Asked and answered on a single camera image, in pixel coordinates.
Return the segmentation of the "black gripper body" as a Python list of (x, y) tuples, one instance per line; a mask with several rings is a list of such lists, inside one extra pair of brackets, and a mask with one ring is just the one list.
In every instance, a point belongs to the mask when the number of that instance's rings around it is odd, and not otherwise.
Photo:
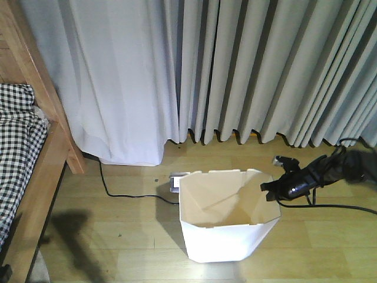
[(308, 168), (285, 173), (279, 179), (262, 183), (260, 189), (267, 191), (266, 200), (293, 200), (309, 195), (310, 190), (319, 187), (318, 176)]

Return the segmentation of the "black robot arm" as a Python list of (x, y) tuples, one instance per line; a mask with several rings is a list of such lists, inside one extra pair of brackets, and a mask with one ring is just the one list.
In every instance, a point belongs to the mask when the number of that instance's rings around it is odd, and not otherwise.
[(261, 191), (267, 192), (267, 201), (293, 200), (342, 179), (349, 183), (376, 182), (376, 152), (341, 149), (330, 156), (322, 155), (303, 168), (295, 158), (275, 156), (273, 164), (285, 173), (260, 185)]

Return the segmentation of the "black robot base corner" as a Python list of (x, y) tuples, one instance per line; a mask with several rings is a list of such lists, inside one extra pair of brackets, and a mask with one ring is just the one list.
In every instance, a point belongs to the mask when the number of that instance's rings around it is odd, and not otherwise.
[(0, 283), (8, 283), (12, 276), (12, 268), (6, 264), (0, 267)]

